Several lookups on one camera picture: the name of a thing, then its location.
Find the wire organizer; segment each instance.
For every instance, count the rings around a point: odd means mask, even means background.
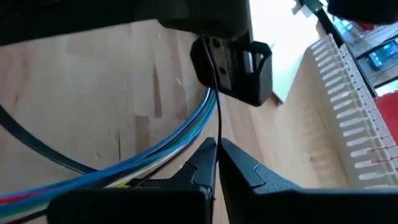
[[[352,188],[398,185],[398,147],[345,45],[328,35],[310,46],[319,105]]]

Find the wood grain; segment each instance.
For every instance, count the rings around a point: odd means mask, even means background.
[[[154,145],[197,108],[205,88],[189,58],[194,40],[193,34],[145,21],[2,47],[0,103],[48,145],[102,169]],[[303,187],[347,187],[314,103],[310,59],[304,57],[282,106],[270,98],[254,108],[221,95],[223,136]],[[172,176],[216,134],[214,113],[194,146],[157,177]],[[0,169],[0,194],[78,176],[2,128]],[[228,222],[219,182],[214,221]]]

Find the red wire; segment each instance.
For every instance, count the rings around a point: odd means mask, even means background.
[[[15,202],[15,201],[18,201],[18,200],[29,198],[30,196],[33,196],[33,195],[44,193],[46,191],[48,191],[48,190],[39,190],[39,191],[36,191],[36,192],[31,192],[31,193],[22,194],[22,195],[14,195],[14,196],[9,196],[9,197],[3,197],[3,198],[0,198],[0,203]]]

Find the white wire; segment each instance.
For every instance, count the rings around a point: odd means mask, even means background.
[[[123,178],[121,178],[121,179],[118,179],[117,181],[115,181],[115,182],[113,182],[113,183],[107,185],[106,187],[107,187],[107,188],[108,188],[108,187],[115,187],[115,186],[117,186],[117,185],[119,185],[119,184],[123,184],[123,183],[125,183],[125,182],[130,181],[131,179],[133,179],[133,178],[135,178],[135,177],[137,177],[137,176],[139,176],[139,175],[141,175],[141,174],[147,172],[148,170],[151,170],[151,169],[153,169],[153,168],[155,168],[155,167],[161,165],[162,163],[164,163],[165,161],[167,161],[168,159],[170,159],[172,156],[176,155],[176,153],[178,153],[178,152],[179,152],[180,150],[182,150],[184,147],[185,147],[185,145],[184,145],[184,146],[181,146],[181,147],[179,147],[179,148],[177,148],[176,150],[174,150],[174,151],[171,152],[170,154],[167,154],[166,156],[161,157],[161,158],[155,160],[153,163],[148,164],[148,165],[146,165],[145,167],[143,167],[143,168],[141,168],[141,169],[139,169],[139,170],[137,170],[137,171],[135,171],[135,172],[132,172],[131,174],[129,174],[129,175],[127,175],[127,176],[125,176],[125,177],[123,177]]]

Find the red object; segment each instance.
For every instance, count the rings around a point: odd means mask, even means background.
[[[392,138],[398,142],[398,91],[376,98],[376,105]]]
[[[373,24],[365,24],[362,22],[355,22],[362,30],[374,30],[375,25]]]
[[[0,198],[0,204],[15,202],[15,201],[18,201],[18,200],[29,198],[30,196],[33,196],[33,195],[44,193],[46,191],[48,191],[48,190],[40,190],[40,191],[37,191],[37,192],[31,192],[31,193],[23,194],[23,195],[15,195],[15,196],[10,196],[10,197],[3,197],[3,198]]]

